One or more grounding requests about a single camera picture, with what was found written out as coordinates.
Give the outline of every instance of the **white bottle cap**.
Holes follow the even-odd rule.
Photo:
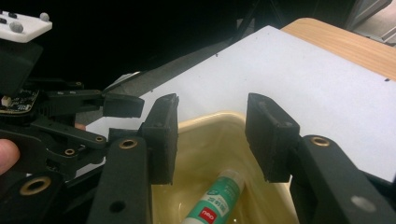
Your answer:
[[[241,174],[239,174],[235,170],[232,169],[224,170],[219,174],[219,177],[220,176],[226,176],[231,178],[238,185],[239,192],[242,192],[244,190],[245,179],[241,176]]]

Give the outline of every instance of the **white tabletop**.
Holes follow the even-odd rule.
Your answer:
[[[359,169],[393,180],[395,82],[270,26],[141,96],[141,119],[101,118],[87,130],[137,129],[154,101],[169,93],[179,97],[179,121],[222,110],[246,114],[250,92],[282,106],[301,136],[331,138]]]

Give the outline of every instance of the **gray floor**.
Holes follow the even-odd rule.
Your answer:
[[[253,33],[253,23],[247,28],[244,36]],[[372,18],[368,19],[360,26],[358,26],[353,32],[371,37],[375,39],[375,36],[381,35],[386,29],[392,29],[391,27],[396,27],[396,3],[392,2],[387,8],[379,11]],[[133,96],[141,96],[146,92],[149,92],[156,87],[160,86],[167,80],[183,73],[189,68],[195,66],[196,64],[204,61],[205,59],[211,57],[212,55],[220,52],[221,50],[229,46],[230,40],[217,43],[212,46],[199,49],[193,53],[180,57],[170,63],[167,63],[157,69],[147,71],[141,76],[135,77],[130,81],[118,86],[111,92],[128,94]],[[77,122],[82,124],[90,124],[91,122],[101,118],[103,116],[102,111],[92,111],[77,114]]]

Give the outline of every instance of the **circuit board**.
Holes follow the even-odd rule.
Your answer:
[[[0,115],[20,115],[32,110],[39,91],[21,90],[14,98],[2,96]]]

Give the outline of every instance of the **gray ball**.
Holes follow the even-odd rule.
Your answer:
[[[23,26],[18,21],[13,21],[12,23],[10,23],[9,28],[11,29],[12,32],[15,32],[15,33],[22,33],[22,31],[23,31]]]
[[[40,20],[42,20],[42,21],[49,21],[49,20],[50,20],[49,14],[47,14],[47,13],[45,13],[45,12],[42,12],[42,13],[40,14]]]

